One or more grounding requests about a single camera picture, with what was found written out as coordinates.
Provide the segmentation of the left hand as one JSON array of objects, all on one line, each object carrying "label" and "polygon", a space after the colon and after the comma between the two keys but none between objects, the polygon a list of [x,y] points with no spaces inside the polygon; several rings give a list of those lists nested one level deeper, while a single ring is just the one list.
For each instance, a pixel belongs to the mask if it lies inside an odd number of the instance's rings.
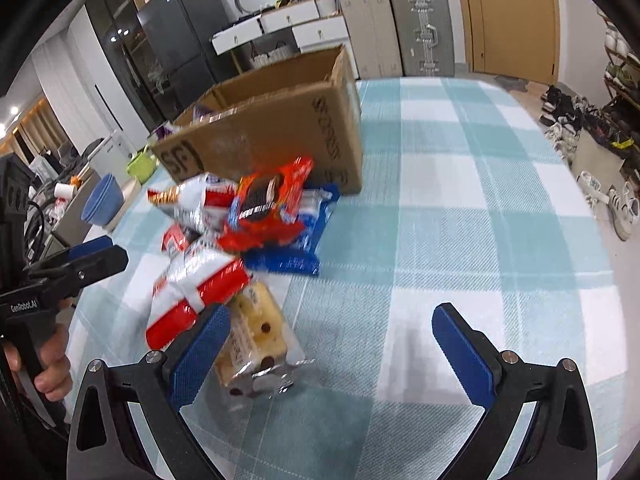
[{"label": "left hand", "polygon": [[[67,298],[62,300],[58,307],[62,312],[73,304],[74,298]],[[73,379],[70,374],[70,359],[66,356],[69,336],[68,324],[56,323],[53,334],[40,349],[43,372],[36,377],[35,387],[50,402],[62,401],[73,387]],[[22,368],[20,352],[9,341],[3,341],[2,347],[17,389],[20,393],[24,393],[24,388],[21,386],[17,375]]]}]

